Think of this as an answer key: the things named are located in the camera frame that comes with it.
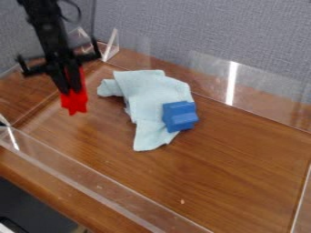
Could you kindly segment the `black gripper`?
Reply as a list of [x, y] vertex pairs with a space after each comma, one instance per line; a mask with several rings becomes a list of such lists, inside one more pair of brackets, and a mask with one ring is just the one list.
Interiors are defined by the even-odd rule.
[[[80, 28], [76, 28], [72, 32], [67, 32], [63, 27], [56, 26], [50, 29], [35, 29], [43, 55], [27, 58], [18, 56], [23, 74], [26, 76], [50, 74], [58, 89], [66, 95], [70, 93], [70, 87], [76, 93], [82, 90], [79, 66], [102, 57], [95, 37], [79, 35], [79, 30]], [[58, 67], [66, 67], [67, 77]]]

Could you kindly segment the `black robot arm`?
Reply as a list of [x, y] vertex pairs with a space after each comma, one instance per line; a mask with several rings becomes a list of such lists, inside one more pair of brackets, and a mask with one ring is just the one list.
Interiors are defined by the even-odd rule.
[[70, 36], [66, 32], [63, 21], [68, 18], [62, 14], [59, 1], [67, 2], [76, 7], [78, 19], [82, 19], [82, 10], [72, 0], [18, 0], [27, 13], [27, 22], [34, 27], [40, 46], [44, 51], [46, 63], [27, 66], [23, 56], [18, 56], [22, 73], [26, 76], [39, 74], [50, 75], [58, 89], [66, 95], [83, 90], [82, 65], [102, 58], [96, 38], [90, 38], [94, 52], [76, 55], [76, 46], [70, 46]]

